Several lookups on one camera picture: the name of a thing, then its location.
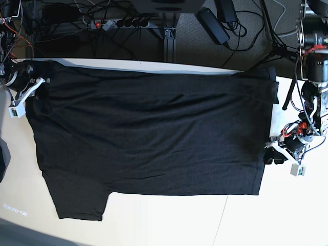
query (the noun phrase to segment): power adapter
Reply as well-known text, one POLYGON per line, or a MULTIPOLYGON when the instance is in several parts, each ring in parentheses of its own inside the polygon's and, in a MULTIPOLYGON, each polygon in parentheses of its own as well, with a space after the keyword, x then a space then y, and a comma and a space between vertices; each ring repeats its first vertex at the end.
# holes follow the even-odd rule
POLYGON ((230 39, 227 31, 224 29, 224 26, 220 21, 218 21, 210 9, 201 9, 197 13, 196 17, 217 45, 222 45, 230 39))
POLYGON ((223 23, 237 22, 235 6, 232 0, 215 0, 217 18, 223 23))

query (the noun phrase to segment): tripod leg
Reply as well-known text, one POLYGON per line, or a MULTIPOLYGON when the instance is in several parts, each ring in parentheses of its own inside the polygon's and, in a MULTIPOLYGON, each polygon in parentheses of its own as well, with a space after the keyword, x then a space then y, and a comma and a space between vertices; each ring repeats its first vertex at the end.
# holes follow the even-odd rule
POLYGON ((288 94, 287 94, 287 97, 286 97, 286 101, 285 101, 285 103, 283 104, 282 110, 286 110, 286 109, 287 109, 287 106, 288 106, 289 102, 290 102, 291 99, 292 99, 292 94, 293 94, 293 91, 294 91, 295 85, 296 85, 296 77, 294 76, 294 77, 293 77, 293 80, 292 80, 292 83, 291 83, 291 86, 290 86, 290 88, 289 88, 289 90, 288 90, 288 94))

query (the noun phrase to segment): red component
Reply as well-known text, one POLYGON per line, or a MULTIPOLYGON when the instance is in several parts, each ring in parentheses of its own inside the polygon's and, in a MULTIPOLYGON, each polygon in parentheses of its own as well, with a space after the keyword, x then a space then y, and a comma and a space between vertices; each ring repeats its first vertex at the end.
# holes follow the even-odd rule
POLYGON ((327 48, 327 46, 325 46, 325 45, 315 45, 315 46, 313 46, 312 48, 310 48, 310 49, 305 53, 304 56, 307 56, 307 55, 310 54, 312 51, 315 51, 315 50, 324 50, 324 49, 326 49, 326 48, 327 48))
POLYGON ((305 122, 302 122, 301 124, 298 125, 297 133, 298 135, 303 135, 303 130, 306 130, 308 126, 306 125, 305 122))

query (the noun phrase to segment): black cylinder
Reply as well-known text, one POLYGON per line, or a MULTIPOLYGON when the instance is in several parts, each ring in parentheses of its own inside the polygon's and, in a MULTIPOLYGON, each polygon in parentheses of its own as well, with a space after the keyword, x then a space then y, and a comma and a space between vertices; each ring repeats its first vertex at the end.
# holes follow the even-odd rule
POLYGON ((304 144, 298 140, 298 138, 293 138, 293 137, 288 137, 285 138, 285 144, 287 148, 292 152, 292 153, 297 153, 303 150, 304 144))
POLYGON ((328 54, 311 53, 306 59, 306 76, 316 83, 328 82, 328 54))
POLYGON ((0 5, 2 6, 3 17, 8 18, 17 14, 19 7, 19 0, 4 0, 0 1, 0 5))
POLYGON ((328 17, 328 1, 327 0, 307 0, 307 4, 318 15, 328 17))
POLYGON ((313 103, 313 99, 315 96, 317 96, 317 93, 318 93, 318 89, 310 82, 306 81, 302 86, 302 97, 309 104, 313 103))
POLYGON ((30 78, 27 72, 18 73, 14 83, 8 86, 8 88, 16 92, 21 92, 26 88, 29 82, 30 82, 30 78))
POLYGON ((305 46, 328 45, 328 33, 315 32, 304 34, 305 46))

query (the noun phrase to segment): t-shirt sleeve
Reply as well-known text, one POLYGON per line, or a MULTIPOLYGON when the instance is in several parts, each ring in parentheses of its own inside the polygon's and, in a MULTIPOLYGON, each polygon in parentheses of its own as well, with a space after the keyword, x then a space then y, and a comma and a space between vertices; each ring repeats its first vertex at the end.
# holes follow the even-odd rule
POLYGON ((92 179, 64 170, 43 170, 60 219, 102 220, 107 198, 105 187, 92 179))

